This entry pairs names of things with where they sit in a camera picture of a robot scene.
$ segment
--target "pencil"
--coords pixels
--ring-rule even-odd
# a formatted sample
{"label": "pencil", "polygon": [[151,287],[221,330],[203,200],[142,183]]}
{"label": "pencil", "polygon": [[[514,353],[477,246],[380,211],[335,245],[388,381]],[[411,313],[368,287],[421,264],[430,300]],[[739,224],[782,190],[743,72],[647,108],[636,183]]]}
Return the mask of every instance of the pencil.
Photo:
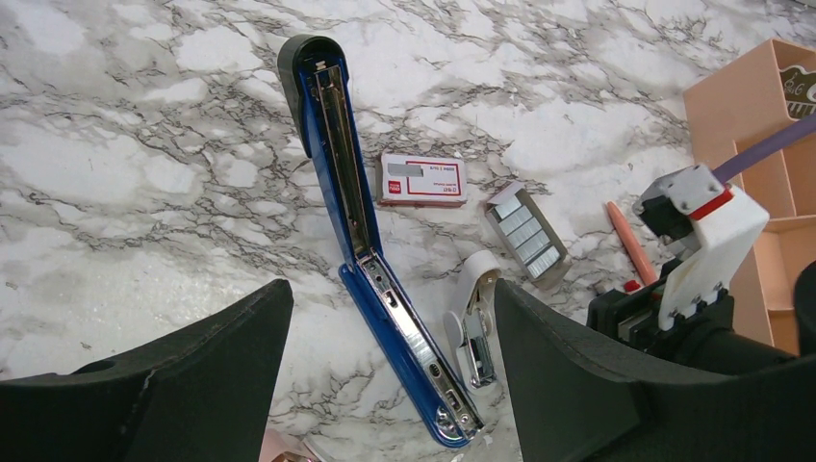
{"label": "pencil", "polygon": [[615,231],[618,232],[621,242],[624,243],[626,253],[629,254],[629,258],[632,260],[638,274],[640,274],[644,285],[648,286],[656,282],[657,273],[654,271],[646,251],[641,247],[635,233],[632,232],[632,228],[629,226],[629,222],[624,217],[621,209],[615,205],[615,202],[607,202],[606,213],[609,214],[609,219],[612,220],[612,225],[615,226]]}

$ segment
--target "box label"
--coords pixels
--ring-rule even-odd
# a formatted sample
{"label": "box label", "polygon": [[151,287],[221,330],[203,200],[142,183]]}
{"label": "box label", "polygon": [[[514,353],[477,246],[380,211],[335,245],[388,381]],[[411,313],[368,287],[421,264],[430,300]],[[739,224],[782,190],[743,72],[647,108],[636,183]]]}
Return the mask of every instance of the box label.
{"label": "box label", "polygon": [[816,112],[816,72],[794,64],[782,69],[779,78],[791,118],[803,118]]}
{"label": "box label", "polygon": [[409,195],[462,195],[458,164],[430,161],[406,161],[405,164],[421,166],[424,173],[421,177],[405,179]]}

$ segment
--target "staple box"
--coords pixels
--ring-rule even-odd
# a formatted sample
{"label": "staple box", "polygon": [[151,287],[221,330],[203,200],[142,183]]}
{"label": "staple box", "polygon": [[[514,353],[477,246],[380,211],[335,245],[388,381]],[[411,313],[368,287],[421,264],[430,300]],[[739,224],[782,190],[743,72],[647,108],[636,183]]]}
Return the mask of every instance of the staple box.
{"label": "staple box", "polygon": [[380,205],[460,207],[468,179],[459,159],[383,154],[377,163]]}

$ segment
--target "white marble surface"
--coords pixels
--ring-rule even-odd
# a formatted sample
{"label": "white marble surface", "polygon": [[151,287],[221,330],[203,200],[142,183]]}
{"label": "white marble surface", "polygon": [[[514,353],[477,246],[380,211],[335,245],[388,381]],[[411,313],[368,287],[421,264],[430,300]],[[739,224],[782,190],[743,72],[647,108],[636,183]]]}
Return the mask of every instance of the white marble surface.
{"label": "white marble surface", "polygon": [[[816,45],[787,0],[0,0],[0,378],[72,372],[277,277],[295,310],[269,423],[339,460],[520,460],[506,389],[461,454],[426,434],[345,292],[276,76],[287,37],[344,48],[367,162],[462,156],[470,202],[377,211],[432,332],[511,179],[574,266],[527,289],[577,321],[633,270],[601,203],[690,163],[680,92],[770,37]],[[654,242],[648,252],[658,260]],[[558,416],[542,416],[557,419]]]}

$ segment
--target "stapler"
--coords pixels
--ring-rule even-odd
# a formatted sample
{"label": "stapler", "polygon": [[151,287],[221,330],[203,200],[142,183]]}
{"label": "stapler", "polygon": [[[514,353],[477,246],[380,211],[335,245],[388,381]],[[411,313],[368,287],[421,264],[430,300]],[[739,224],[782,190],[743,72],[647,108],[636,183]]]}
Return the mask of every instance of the stapler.
{"label": "stapler", "polygon": [[340,277],[431,435],[461,448],[484,424],[383,254],[344,52],[330,38],[297,36],[281,49],[278,70],[343,250]]}

